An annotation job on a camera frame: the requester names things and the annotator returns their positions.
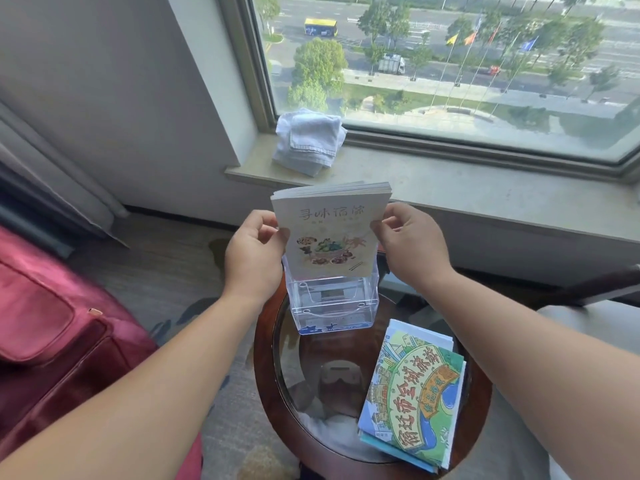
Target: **curtain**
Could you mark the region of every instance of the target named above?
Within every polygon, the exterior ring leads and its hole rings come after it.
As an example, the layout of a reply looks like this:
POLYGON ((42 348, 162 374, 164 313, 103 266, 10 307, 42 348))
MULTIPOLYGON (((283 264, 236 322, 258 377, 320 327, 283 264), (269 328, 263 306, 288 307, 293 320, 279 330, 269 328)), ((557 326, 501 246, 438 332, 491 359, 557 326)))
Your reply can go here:
POLYGON ((128 212, 78 165, 0 103, 0 225, 67 257, 111 234, 128 212))

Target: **acrylic brochure holder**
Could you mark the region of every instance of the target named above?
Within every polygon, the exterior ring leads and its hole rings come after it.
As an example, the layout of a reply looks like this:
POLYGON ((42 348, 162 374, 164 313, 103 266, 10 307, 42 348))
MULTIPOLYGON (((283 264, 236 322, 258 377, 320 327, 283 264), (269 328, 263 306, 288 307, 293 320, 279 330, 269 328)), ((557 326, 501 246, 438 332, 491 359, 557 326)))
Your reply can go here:
POLYGON ((282 258, 293 320, 300 335, 368 328, 378 311, 378 265, 366 278, 295 281, 282 258))

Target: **person's left hand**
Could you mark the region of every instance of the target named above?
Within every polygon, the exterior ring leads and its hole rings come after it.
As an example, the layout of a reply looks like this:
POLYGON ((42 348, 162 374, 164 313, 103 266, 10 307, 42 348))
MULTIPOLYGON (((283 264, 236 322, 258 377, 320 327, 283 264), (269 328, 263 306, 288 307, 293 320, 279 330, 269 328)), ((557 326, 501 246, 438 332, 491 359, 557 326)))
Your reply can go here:
POLYGON ((256 299, 262 306, 277 290, 289 238, 289 231, 277 225, 269 210, 254 210, 244 220, 225 253, 225 295, 256 299))

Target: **bus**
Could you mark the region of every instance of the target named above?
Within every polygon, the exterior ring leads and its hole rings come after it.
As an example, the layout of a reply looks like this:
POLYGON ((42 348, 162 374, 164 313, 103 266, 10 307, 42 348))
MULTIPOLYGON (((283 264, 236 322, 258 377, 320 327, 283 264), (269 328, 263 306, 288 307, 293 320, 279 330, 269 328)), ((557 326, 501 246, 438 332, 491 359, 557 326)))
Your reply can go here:
POLYGON ((305 33, 320 37, 335 37, 338 35, 338 22, 335 20, 308 18, 305 20, 305 33))

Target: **window sill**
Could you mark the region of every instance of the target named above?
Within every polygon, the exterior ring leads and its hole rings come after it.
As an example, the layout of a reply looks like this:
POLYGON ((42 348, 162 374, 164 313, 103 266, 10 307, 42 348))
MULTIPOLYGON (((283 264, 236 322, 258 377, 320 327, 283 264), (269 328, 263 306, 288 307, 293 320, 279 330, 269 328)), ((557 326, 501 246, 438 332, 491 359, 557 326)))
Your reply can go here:
POLYGON ((562 231, 640 242, 633 188, 532 171, 343 147, 333 167, 315 177, 271 161, 277 137, 261 134, 229 178, 274 188, 389 181, 393 200, 562 231))

